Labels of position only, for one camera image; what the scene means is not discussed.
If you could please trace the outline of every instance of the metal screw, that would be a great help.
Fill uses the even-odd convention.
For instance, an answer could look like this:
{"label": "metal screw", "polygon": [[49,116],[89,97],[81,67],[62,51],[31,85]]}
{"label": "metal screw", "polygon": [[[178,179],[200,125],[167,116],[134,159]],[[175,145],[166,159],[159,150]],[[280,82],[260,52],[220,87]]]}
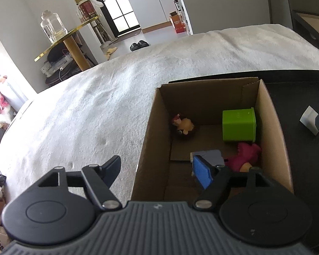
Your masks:
{"label": "metal screw", "polygon": [[116,209],[119,207],[119,205],[120,203],[116,200],[107,200],[107,201],[104,201],[102,204],[102,206],[108,210]]}
{"label": "metal screw", "polygon": [[212,202],[210,200],[198,200],[195,203],[195,206],[197,208],[200,208],[200,209],[208,209],[208,208],[212,207],[213,204],[212,204]]}

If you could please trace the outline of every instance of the white wall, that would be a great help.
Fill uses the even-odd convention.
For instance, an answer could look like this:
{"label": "white wall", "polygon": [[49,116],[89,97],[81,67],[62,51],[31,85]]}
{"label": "white wall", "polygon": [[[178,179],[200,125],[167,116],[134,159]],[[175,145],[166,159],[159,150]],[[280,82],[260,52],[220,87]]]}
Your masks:
{"label": "white wall", "polygon": [[270,23],[268,0],[183,0],[192,33]]}
{"label": "white wall", "polygon": [[0,42],[37,93],[47,85],[40,71],[43,60],[34,59],[50,45],[40,30],[24,0],[0,0]]}
{"label": "white wall", "polygon": [[271,13],[273,24],[293,29],[288,0],[271,0]]}
{"label": "white wall", "polygon": [[[31,9],[32,15],[36,20],[36,24],[41,22],[40,16],[45,10],[58,13],[61,21],[64,23],[68,31],[80,25],[80,20],[76,15],[77,5],[75,0],[25,0],[28,7]],[[90,48],[93,56],[98,63],[106,61],[106,58],[100,49],[100,42],[90,25],[85,26],[80,30],[84,41]]]}
{"label": "white wall", "polygon": [[0,75],[7,75],[7,81],[21,99],[33,99],[37,94],[21,74],[0,41]]}

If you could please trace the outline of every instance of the cardboard box flap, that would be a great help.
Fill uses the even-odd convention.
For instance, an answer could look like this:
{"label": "cardboard box flap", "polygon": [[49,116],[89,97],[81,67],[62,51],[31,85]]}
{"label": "cardboard box flap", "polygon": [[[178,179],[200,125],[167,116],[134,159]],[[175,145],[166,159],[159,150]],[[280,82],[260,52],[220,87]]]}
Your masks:
{"label": "cardboard box flap", "polygon": [[239,109],[246,109],[255,106],[260,81],[255,81],[242,86],[241,104]]}
{"label": "cardboard box flap", "polygon": [[169,116],[157,88],[131,200],[163,199],[169,172],[170,141]]}
{"label": "cardboard box flap", "polygon": [[223,110],[254,106],[258,84],[257,77],[211,79],[164,84],[160,91],[170,116],[181,113],[197,125],[211,125],[222,123]]}
{"label": "cardboard box flap", "polygon": [[255,112],[260,116],[257,118],[259,130],[257,135],[262,148],[261,167],[266,175],[293,192],[292,174],[284,135],[273,102],[262,80],[259,85]]}

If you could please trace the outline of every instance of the black tray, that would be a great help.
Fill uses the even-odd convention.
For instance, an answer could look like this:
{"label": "black tray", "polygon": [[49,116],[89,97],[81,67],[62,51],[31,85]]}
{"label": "black tray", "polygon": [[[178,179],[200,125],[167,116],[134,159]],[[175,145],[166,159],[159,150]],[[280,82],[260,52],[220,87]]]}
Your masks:
{"label": "black tray", "polygon": [[309,206],[313,215],[311,229],[303,243],[319,253],[319,133],[314,136],[299,122],[309,105],[319,113],[319,71],[253,71],[171,82],[238,77],[258,77],[266,84],[284,133],[294,193]]}

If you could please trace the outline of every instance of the blue object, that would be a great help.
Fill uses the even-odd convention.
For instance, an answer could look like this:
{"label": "blue object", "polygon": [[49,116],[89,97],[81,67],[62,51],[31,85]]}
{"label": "blue object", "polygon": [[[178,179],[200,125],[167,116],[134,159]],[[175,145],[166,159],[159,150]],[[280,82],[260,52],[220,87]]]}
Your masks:
{"label": "blue object", "polygon": [[200,182],[202,187],[206,189],[213,181],[213,177],[210,172],[210,168],[203,162],[202,157],[194,156],[192,160],[192,169],[197,180]]}

